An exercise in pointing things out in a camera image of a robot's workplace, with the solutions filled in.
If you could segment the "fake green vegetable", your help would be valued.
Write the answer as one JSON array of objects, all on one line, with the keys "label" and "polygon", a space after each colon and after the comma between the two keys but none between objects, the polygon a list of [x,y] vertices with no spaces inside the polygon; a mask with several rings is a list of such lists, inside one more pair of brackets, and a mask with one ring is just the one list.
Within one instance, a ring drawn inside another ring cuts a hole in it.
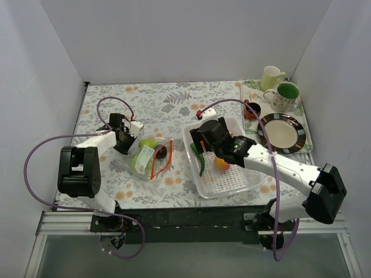
[{"label": "fake green vegetable", "polygon": [[201,153],[197,150],[194,143],[191,143],[190,147],[191,147],[193,153],[195,154],[195,156],[197,157],[198,161],[200,162],[200,167],[201,168],[199,169],[199,176],[201,177],[203,175],[204,170],[205,170],[205,159],[203,157],[203,153]]}]

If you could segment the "fake green pear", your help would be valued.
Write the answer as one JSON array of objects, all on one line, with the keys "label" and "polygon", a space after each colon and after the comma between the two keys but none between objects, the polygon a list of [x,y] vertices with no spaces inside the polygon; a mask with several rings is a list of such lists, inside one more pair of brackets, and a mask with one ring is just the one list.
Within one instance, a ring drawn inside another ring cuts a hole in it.
[{"label": "fake green pear", "polygon": [[143,146],[148,146],[152,149],[154,149],[158,145],[158,142],[156,140],[151,139],[142,139],[139,141],[139,148]]}]

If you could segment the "clear zip top bag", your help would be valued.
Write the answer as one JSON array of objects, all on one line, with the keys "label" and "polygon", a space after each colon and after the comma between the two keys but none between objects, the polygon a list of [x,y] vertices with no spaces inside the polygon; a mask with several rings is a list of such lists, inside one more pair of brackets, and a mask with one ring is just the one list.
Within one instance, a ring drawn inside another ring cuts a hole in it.
[{"label": "clear zip top bag", "polygon": [[131,174],[153,180],[170,167],[173,142],[173,138],[141,138],[118,162]]}]

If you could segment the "fake green cabbage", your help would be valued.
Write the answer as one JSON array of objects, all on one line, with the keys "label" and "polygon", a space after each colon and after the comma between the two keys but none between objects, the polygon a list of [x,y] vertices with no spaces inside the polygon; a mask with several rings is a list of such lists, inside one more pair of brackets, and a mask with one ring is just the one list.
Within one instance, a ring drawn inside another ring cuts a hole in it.
[{"label": "fake green cabbage", "polygon": [[143,153],[137,153],[131,162],[131,169],[137,174],[147,174],[150,170],[151,156]]}]

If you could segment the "fake dark plum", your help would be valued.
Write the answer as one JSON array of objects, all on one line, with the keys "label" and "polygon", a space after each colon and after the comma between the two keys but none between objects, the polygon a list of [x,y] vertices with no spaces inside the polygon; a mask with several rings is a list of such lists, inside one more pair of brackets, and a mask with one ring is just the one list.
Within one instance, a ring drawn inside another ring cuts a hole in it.
[{"label": "fake dark plum", "polygon": [[156,159],[164,159],[168,155],[167,147],[164,147],[164,146],[161,146],[161,145],[157,145],[155,147],[155,151],[156,151],[156,155],[155,155]]}]

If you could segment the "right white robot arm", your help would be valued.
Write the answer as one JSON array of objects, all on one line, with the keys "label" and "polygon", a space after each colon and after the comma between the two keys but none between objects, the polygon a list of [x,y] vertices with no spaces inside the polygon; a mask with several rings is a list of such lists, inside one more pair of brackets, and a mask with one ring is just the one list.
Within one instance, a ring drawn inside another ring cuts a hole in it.
[{"label": "right white robot arm", "polygon": [[231,135],[224,118],[187,125],[184,132],[199,152],[213,152],[229,164],[278,178],[300,192],[290,199],[268,202],[259,217],[267,229],[273,231],[287,221],[306,217],[323,224],[334,222],[347,194],[336,167],[316,167],[271,154],[252,139]]}]

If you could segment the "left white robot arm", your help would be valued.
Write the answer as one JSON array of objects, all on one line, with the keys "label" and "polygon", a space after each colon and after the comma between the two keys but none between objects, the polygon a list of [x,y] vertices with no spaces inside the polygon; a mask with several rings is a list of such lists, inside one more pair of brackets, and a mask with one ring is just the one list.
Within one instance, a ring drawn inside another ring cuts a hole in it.
[{"label": "left white robot arm", "polygon": [[127,155],[144,125],[125,115],[111,113],[108,125],[97,134],[60,152],[57,187],[60,193],[76,198],[93,210],[98,223],[116,232],[124,225],[119,204],[101,188],[100,157],[114,149]]}]

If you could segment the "floral table mat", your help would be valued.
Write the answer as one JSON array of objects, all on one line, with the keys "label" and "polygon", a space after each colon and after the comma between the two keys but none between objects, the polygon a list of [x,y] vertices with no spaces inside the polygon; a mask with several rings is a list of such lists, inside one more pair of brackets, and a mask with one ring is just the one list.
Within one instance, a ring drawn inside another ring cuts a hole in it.
[{"label": "floral table mat", "polygon": [[233,116],[243,122],[242,106],[236,99],[263,102],[256,80],[242,82],[179,82],[132,85],[90,85],[80,111],[76,132],[90,133],[101,126],[112,112],[134,115],[144,124],[145,138],[173,140],[169,167],[153,180],[140,178],[125,170],[115,151],[100,157],[101,186],[121,207],[151,209],[165,207],[242,206],[266,204],[280,196],[288,199],[297,191],[264,175],[256,188],[218,199],[204,199],[194,184],[181,129],[194,121],[198,110],[217,100],[220,116]]}]

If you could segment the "small brown cup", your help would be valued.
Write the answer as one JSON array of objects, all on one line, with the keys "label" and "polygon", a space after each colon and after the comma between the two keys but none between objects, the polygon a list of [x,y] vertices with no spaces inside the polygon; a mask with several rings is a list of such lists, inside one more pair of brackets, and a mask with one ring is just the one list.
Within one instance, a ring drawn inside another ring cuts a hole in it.
[{"label": "small brown cup", "polygon": [[261,114],[261,106],[258,103],[251,103],[249,100],[244,100],[244,103],[248,105],[243,109],[243,116],[247,120],[256,120]]}]

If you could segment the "white plastic basket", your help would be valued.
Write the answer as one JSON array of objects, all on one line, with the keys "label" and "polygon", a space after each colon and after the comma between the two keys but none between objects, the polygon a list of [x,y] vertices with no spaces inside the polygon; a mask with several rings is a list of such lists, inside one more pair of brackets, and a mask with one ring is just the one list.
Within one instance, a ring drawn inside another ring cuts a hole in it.
[{"label": "white plastic basket", "polygon": [[190,145],[192,138],[190,131],[199,127],[199,122],[192,122],[182,127],[181,134],[188,156],[192,177],[198,193],[204,199],[227,197],[259,187],[263,184],[264,175],[255,170],[243,169],[237,165],[231,165],[227,171],[219,170],[215,163],[213,152],[204,152],[205,169],[199,175],[201,163]]}]

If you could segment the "floral serving tray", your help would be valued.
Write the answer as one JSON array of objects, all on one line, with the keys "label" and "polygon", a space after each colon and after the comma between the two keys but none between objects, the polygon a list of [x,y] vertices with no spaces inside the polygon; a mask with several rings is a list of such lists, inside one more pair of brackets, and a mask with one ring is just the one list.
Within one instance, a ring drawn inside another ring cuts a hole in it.
[{"label": "floral serving tray", "polygon": [[301,98],[297,98],[288,112],[278,113],[271,109],[270,103],[259,86],[259,80],[241,82],[241,99],[256,103],[261,108],[260,120],[265,126],[272,150],[277,153],[310,153],[313,143]]}]

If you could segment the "striped rim plate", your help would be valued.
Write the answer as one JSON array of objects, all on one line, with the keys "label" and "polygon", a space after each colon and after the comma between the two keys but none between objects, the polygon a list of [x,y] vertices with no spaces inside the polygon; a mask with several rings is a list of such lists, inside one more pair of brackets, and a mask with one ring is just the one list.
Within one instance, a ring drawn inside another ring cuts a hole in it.
[{"label": "striped rim plate", "polygon": [[296,153],[306,142],[303,125],[287,114],[272,113],[261,118],[272,150],[278,153]]}]

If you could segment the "green floral mug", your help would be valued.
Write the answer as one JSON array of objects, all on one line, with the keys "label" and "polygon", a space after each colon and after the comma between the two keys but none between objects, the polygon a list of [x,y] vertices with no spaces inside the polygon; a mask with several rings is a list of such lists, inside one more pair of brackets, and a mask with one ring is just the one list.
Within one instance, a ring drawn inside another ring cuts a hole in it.
[{"label": "green floral mug", "polygon": [[270,103],[270,107],[277,113],[288,112],[299,96],[299,89],[291,83],[281,83],[276,89],[268,89],[263,98]]}]

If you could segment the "pale yellow mug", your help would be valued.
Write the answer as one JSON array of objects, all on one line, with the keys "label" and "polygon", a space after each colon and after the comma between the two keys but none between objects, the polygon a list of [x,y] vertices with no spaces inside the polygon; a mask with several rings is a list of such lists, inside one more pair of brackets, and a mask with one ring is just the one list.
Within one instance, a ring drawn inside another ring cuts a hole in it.
[{"label": "pale yellow mug", "polygon": [[265,91],[272,89],[286,78],[286,73],[276,66],[266,66],[260,79],[260,88]]}]

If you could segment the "aluminium frame rail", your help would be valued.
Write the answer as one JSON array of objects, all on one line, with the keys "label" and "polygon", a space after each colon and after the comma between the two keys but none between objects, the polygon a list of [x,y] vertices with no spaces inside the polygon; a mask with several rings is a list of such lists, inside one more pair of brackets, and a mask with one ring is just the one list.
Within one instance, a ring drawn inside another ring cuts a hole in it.
[{"label": "aluminium frame rail", "polygon": [[[277,262],[269,231],[247,220],[261,206],[129,209],[139,220],[111,231],[91,212],[41,216],[27,277],[362,277],[342,215],[300,221]],[[111,245],[123,234],[123,245]]]}]

